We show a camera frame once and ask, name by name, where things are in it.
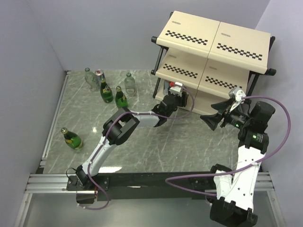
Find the Red Bull can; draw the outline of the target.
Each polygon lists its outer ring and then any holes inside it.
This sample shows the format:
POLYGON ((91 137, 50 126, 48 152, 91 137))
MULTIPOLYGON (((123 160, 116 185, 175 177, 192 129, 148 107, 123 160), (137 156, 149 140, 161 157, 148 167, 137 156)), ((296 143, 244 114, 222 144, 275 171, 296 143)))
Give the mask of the Red Bull can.
POLYGON ((164 80, 164 84, 163 84, 163 95, 164 96, 168 95, 169 84, 170 84, 169 81, 164 80))

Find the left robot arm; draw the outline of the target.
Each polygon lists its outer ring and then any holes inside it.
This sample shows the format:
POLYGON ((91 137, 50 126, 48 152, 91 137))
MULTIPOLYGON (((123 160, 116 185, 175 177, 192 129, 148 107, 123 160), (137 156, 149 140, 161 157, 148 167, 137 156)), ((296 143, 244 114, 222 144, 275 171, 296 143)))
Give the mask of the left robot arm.
POLYGON ((125 143, 136 128, 162 126, 168 119, 172 119, 173 112, 187 105, 187 99, 185 91, 180 94, 169 92, 148 112, 132 112, 127 107, 120 108, 104 123, 99 143, 88 160, 74 169, 76 178, 68 176, 68 183, 79 185, 84 190, 91 189, 109 154, 125 143))

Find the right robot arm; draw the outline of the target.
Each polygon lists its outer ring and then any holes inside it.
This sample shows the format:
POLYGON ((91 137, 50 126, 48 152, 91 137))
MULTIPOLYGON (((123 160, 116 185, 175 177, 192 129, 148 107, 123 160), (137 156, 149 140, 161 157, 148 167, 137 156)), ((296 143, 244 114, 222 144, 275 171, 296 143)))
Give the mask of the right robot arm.
POLYGON ((213 115, 202 115, 200 118, 215 130, 217 126, 227 124, 239 129, 237 173, 216 164, 211 168, 208 184, 216 189, 217 196, 211 199, 210 219, 226 227, 253 227, 258 216, 254 213, 253 197, 260 162, 265 157, 269 137, 265 133, 268 121, 275 113, 275 108, 258 101, 249 115, 238 108, 232 109, 231 99, 211 107, 217 110, 213 115))

